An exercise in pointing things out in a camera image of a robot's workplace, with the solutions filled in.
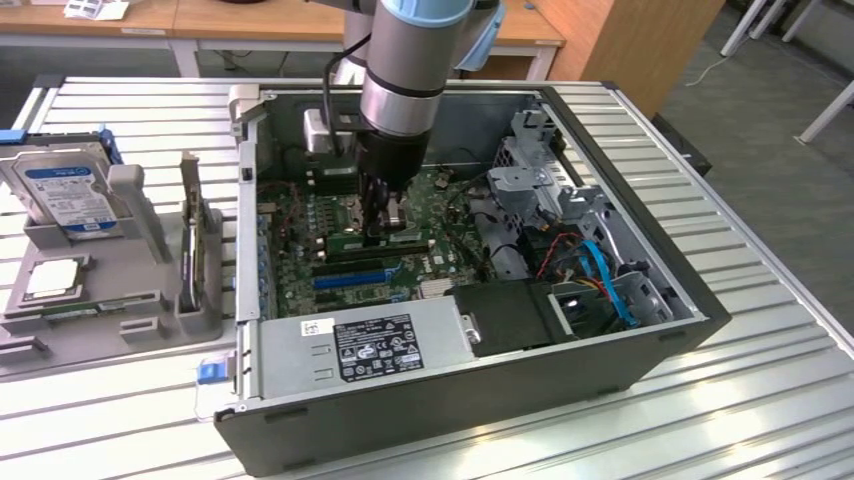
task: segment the white table leg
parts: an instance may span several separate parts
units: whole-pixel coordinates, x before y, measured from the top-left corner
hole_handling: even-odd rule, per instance
[[[554,61],[554,54],[557,53],[556,47],[542,47],[536,51],[536,56],[530,60],[530,67],[528,68],[526,81],[541,82],[548,77],[548,71],[550,70],[550,64]]]
[[[788,31],[785,31],[785,35],[783,35],[783,42],[791,41],[792,37],[795,36],[795,33],[797,33],[797,29],[800,28],[800,25],[803,25],[803,20],[805,20],[805,17],[809,15],[809,13],[812,12],[812,10],[815,9],[815,7],[820,2],[821,0],[809,0],[809,3],[807,4],[807,6],[803,7],[803,11],[800,12],[800,15],[797,15],[797,18],[795,19],[795,23],[791,24],[791,27],[788,27]]]
[[[723,55],[724,57],[728,57],[729,55],[732,55],[732,52],[735,51],[735,47],[737,46],[741,40],[741,37],[747,32],[747,28],[749,27],[749,24],[755,20],[756,15],[759,15],[759,11],[761,10],[761,7],[764,6],[765,3],[767,3],[767,0],[752,0],[752,3],[749,4],[749,8],[747,9],[747,13],[744,14],[744,18],[741,18],[741,21],[737,22],[735,31],[732,32],[732,35],[729,35],[729,39],[725,41],[725,45],[723,45],[723,49],[720,50],[720,55]]]
[[[196,52],[198,51],[198,44],[192,39],[170,38],[169,47],[172,48],[172,55],[174,56],[174,63],[177,64],[177,71],[181,77],[198,78],[198,60],[196,59]]]
[[[812,124],[805,128],[803,133],[800,134],[800,141],[803,143],[808,143],[815,138],[815,135],[821,131],[821,129],[827,126],[829,121],[839,114],[841,109],[851,103],[854,100],[854,82],[845,87],[839,96],[829,103],[829,106],[824,109],[817,118],[812,121]]]
[[[773,2],[773,5],[771,5],[771,8],[768,8],[768,12],[764,14],[764,17],[761,17],[761,20],[759,21],[759,25],[756,25],[756,28],[753,28],[752,32],[749,32],[749,38],[752,38],[753,40],[759,40],[759,37],[768,29],[771,22],[776,19],[776,16],[779,15],[779,11],[783,9],[784,4],[785,0],[776,0]]]

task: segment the metal table surface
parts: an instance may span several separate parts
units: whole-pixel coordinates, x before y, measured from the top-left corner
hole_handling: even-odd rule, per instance
[[[178,151],[196,151],[204,195],[233,219],[237,172],[225,108],[233,82],[67,78],[57,89],[33,90],[17,126],[66,132],[106,122],[125,161],[145,167],[145,193],[161,211],[176,209],[181,199]],[[621,94],[597,83],[553,85],[732,322],[625,392],[276,478],[851,475],[849,336]],[[566,156],[591,181],[577,156]],[[26,240],[21,206],[7,189],[1,193],[5,304]],[[225,277],[234,268],[233,228],[228,222]],[[224,278],[232,312],[228,285]],[[229,342],[225,337],[0,383],[0,478],[242,478],[212,425],[193,414],[193,368]]]

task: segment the paper on desk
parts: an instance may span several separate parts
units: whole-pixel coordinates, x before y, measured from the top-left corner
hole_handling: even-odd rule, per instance
[[[101,6],[101,10],[97,12],[94,20],[121,20],[123,18],[123,12],[127,11],[127,2],[109,2]]]
[[[89,20],[121,20],[127,9],[127,2],[103,2],[102,0],[67,0],[65,18],[86,18]]]

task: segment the blue clip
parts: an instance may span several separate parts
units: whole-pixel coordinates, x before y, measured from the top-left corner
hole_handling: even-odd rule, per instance
[[[26,130],[0,130],[0,145],[19,145],[26,140]]]
[[[97,129],[97,138],[101,142],[101,146],[109,155],[109,163],[111,165],[123,165],[121,160],[121,154],[118,153],[118,147],[115,146],[115,136],[103,124]]]
[[[228,365],[222,358],[214,363],[202,363],[196,371],[196,383],[198,385],[212,385],[228,381]]]

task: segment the gray carpet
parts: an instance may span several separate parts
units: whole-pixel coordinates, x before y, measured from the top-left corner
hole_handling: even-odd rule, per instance
[[[735,21],[724,10],[661,114],[711,161],[708,180],[721,197],[854,331],[854,111],[809,146],[792,139],[849,79],[821,66],[816,72],[804,65],[812,59],[765,37],[747,42],[699,85],[681,86],[720,59]],[[326,59],[292,54],[284,76],[317,77]],[[205,76],[273,77],[280,61],[281,54],[257,52],[237,59],[245,70],[226,72],[213,53],[200,55]],[[177,75],[166,51],[0,48],[0,65],[0,126],[10,125],[38,73]]]
[[[660,113],[708,158],[712,187],[854,332],[854,110],[809,145],[792,138],[851,79],[765,36],[685,87],[720,60],[736,19],[719,15]]]

